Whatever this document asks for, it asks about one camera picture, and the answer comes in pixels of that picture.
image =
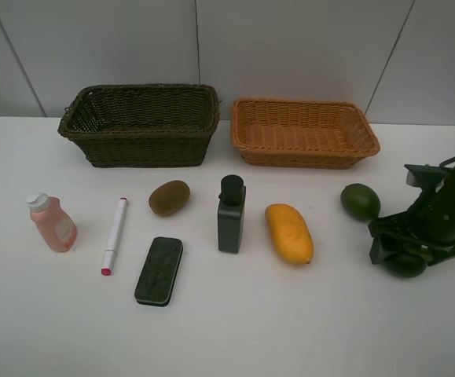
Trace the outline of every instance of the mango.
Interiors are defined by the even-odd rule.
[[[184,181],[170,181],[156,188],[149,197],[154,214],[169,216],[183,208],[190,197],[190,188]]]
[[[301,214],[287,204],[271,204],[266,208],[274,248],[287,262],[306,264],[314,255],[313,240]]]

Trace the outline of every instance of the wicker basket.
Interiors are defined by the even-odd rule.
[[[247,163],[270,167],[347,169],[380,150],[361,110],[346,102],[240,99],[231,140]]]
[[[82,90],[60,122],[94,167],[200,165],[218,123],[205,85],[99,85]]]

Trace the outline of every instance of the dark green wicker basket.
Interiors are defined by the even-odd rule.
[[[60,122],[94,167],[192,167],[218,123],[206,85],[99,85],[82,90]]]

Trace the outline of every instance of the bottle label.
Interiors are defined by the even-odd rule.
[[[64,218],[54,228],[57,238],[66,247],[71,247],[75,242],[76,230],[75,224],[70,218]]]

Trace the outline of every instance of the orange wicker basket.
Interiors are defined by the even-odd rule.
[[[347,102],[242,98],[231,140],[247,163],[269,167],[347,169],[380,150],[363,112]]]

